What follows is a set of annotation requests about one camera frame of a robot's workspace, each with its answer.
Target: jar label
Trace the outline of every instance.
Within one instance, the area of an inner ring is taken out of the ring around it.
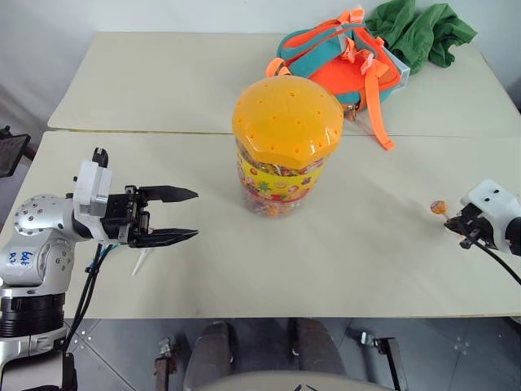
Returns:
[[[237,170],[243,185],[259,198],[273,202],[293,202],[306,196],[322,172],[320,165],[307,174],[281,176],[255,168],[237,151]]]

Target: orange plastic lid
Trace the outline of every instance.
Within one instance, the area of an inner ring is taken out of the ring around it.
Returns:
[[[258,81],[235,106],[235,137],[253,159],[302,169],[330,155],[342,137],[344,110],[314,81],[276,76]]]

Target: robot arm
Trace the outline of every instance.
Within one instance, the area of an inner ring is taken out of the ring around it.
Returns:
[[[464,208],[445,226],[466,237],[463,248],[481,240],[488,248],[521,256],[521,205],[514,195],[486,179],[461,202]]]
[[[32,388],[24,383],[31,376],[22,374],[34,366],[50,367],[49,362],[63,371],[59,376],[63,382],[71,379],[64,372],[73,359],[63,348],[67,334],[63,304],[76,242],[94,239],[105,245],[147,248],[175,244],[198,233],[176,228],[149,232],[150,214],[145,210],[151,200],[178,202],[197,193],[171,186],[127,186],[125,193],[111,195],[112,172],[107,165],[107,153],[96,148],[92,161],[81,164],[73,194],[34,196],[15,212],[15,232],[0,251],[2,391]],[[54,385],[65,389],[64,383]]]

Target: tiled floor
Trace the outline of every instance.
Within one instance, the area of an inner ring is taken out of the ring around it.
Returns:
[[[519,391],[521,338],[509,319],[320,319],[349,377],[392,387],[387,359],[353,338],[360,331],[400,344],[412,391]],[[182,389],[191,348],[212,320],[95,320],[79,327],[72,344],[79,390],[154,389],[158,341],[181,345],[170,390]],[[296,369],[287,355],[287,319],[226,319],[236,332],[235,371]]]

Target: cable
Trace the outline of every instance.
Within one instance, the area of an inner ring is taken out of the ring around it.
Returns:
[[[469,239],[470,242],[472,242],[472,244],[475,244],[476,247],[482,249],[483,251],[485,251],[490,257],[492,257],[497,263],[499,263],[501,266],[503,266],[503,269],[505,269],[507,271],[507,273],[509,275],[512,276],[512,278],[516,281],[516,283],[518,283],[519,285],[521,285],[521,277],[519,277],[511,268],[510,266],[508,266],[506,264],[505,261],[503,261],[498,255],[496,255],[495,253],[493,253],[490,249],[486,248],[485,246],[483,246],[480,242],[478,242],[477,239],[471,237],[465,227],[463,226],[462,222],[460,222],[458,220],[458,225],[459,225],[459,229],[460,231],[463,233],[463,236],[465,236],[467,239]]]
[[[89,275],[87,275],[87,280],[85,281],[80,300],[78,301],[76,313],[74,314],[74,319],[72,320],[71,329],[67,338],[65,339],[65,342],[63,343],[62,349],[64,352],[67,351],[69,345],[71,344],[72,337],[80,326],[81,320],[83,320],[83,317],[89,308],[90,299],[92,298],[92,294],[94,292],[94,285],[96,284],[96,279],[98,278],[99,268],[112,249],[113,247],[110,244],[102,251],[102,245],[98,244],[94,259],[90,266],[85,270],[89,273]]]

